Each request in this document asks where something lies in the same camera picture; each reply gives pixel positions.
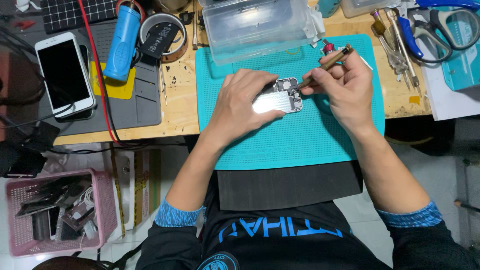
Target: phone screen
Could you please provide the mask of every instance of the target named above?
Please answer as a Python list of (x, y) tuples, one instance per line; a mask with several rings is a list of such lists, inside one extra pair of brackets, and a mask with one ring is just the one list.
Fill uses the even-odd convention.
[(47, 80), (53, 109), (90, 96), (73, 40), (41, 49), (38, 57)]

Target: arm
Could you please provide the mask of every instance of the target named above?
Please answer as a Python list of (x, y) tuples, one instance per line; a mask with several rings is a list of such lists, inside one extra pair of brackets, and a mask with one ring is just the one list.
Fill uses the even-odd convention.
[[(327, 62), (332, 53), (321, 60)], [(330, 108), (352, 140), (368, 193), (395, 248), (395, 269), (478, 269), (456, 244), (435, 203), (376, 130), (372, 120), (372, 73), (357, 52), (328, 72), (314, 69), (303, 94), (325, 93)]]
[(285, 115), (280, 110), (258, 114), (252, 107), (255, 96), (277, 78), (268, 72), (251, 70), (239, 70), (225, 78), (208, 126), (200, 134), (148, 231), (138, 270), (193, 269), (200, 262), (201, 246), (195, 222), (215, 164), (231, 142)]
[(167, 193), (166, 199), (171, 206), (183, 211), (201, 208), (208, 182), (223, 149), (250, 131), (285, 115), (281, 110), (261, 114), (253, 111), (255, 96), (276, 79), (278, 75), (245, 69), (226, 76), (208, 126), (200, 134), (195, 148)]
[[(334, 56), (324, 57), (321, 63)], [(356, 51), (345, 56), (345, 65), (328, 72), (314, 69), (316, 83), (303, 94), (326, 93), (335, 118), (353, 142), (368, 193), (375, 207), (391, 213), (410, 213), (424, 208), (430, 198), (387, 141), (372, 119), (372, 72)]]

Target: black grid mat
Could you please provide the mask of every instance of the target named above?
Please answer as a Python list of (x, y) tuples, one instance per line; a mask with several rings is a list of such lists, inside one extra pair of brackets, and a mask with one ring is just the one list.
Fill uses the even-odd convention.
[[(90, 23), (114, 19), (119, 0), (82, 0)], [(84, 25), (78, 0), (41, 0), (43, 23), (47, 34)]]

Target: person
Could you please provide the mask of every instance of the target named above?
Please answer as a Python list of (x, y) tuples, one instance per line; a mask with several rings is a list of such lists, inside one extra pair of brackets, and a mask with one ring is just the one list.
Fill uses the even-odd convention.
[[(326, 63), (331, 53), (321, 60)], [(368, 193), (393, 239), (395, 269), (478, 269), (456, 244), (432, 202), (377, 131), (372, 120), (372, 72), (357, 52), (328, 72), (315, 68), (304, 95), (326, 93), (357, 154)], [(253, 98), (278, 79), (263, 71), (226, 76), (208, 126), (160, 206), (137, 262), (153, 269), (389, 269), (352, 233), (330, 202), (269, 211), (222, 211), (210, 178), (233, 141), (284, 116), (257, 114)], [(203, 240), (195, 221), (204, 210)]]

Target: white phone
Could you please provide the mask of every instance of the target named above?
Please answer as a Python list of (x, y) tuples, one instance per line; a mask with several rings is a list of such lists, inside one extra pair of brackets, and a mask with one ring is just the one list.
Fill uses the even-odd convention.
[(40, 70), (45, 77), (53, 113), (73, 106), (55, 117), (63, 118), (96, 105), (89, 75), (73, 33), (42, 40), (35, 44)]

